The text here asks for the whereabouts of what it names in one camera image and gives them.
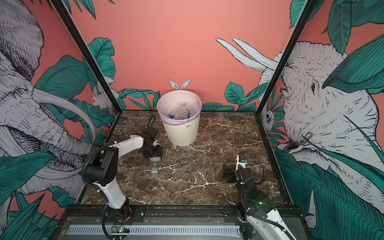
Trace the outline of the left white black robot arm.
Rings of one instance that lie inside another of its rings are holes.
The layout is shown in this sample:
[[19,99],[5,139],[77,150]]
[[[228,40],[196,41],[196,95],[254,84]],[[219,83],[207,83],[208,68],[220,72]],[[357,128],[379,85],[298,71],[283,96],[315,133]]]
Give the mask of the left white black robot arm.
[[162,147],[157,143],[158,130],[146,127],[145,131],[127,139],[106,144],[96,144],[84,164],[81,177],[83,182],[101,193],[107,204],[107,211],[119,222],[131,218],[132,210],[128,198],[117,183],[119,158],[138,150],[145,158],[160,158]]

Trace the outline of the blue cap blue label bottle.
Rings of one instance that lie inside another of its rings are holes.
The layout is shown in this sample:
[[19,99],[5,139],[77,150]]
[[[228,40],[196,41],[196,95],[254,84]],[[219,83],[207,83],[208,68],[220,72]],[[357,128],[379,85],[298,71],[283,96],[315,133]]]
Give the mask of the blue cap blue label bottle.
[[171,110],[171,112],[168,114],[168,118],[171,120],[183,120],[186,115],[185,112],[185,104],[178,105]]

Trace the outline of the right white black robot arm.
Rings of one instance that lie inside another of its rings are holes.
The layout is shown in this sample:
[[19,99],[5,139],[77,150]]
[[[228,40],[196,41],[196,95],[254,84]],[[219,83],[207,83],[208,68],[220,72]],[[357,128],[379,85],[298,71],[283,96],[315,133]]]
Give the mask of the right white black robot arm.
[[295,236],[281,217],[276,205],[257,183],[250,168],[223,166],[223,179],[236,185],[240,203],[238,219],[252,225],[263,240],[294,240]]

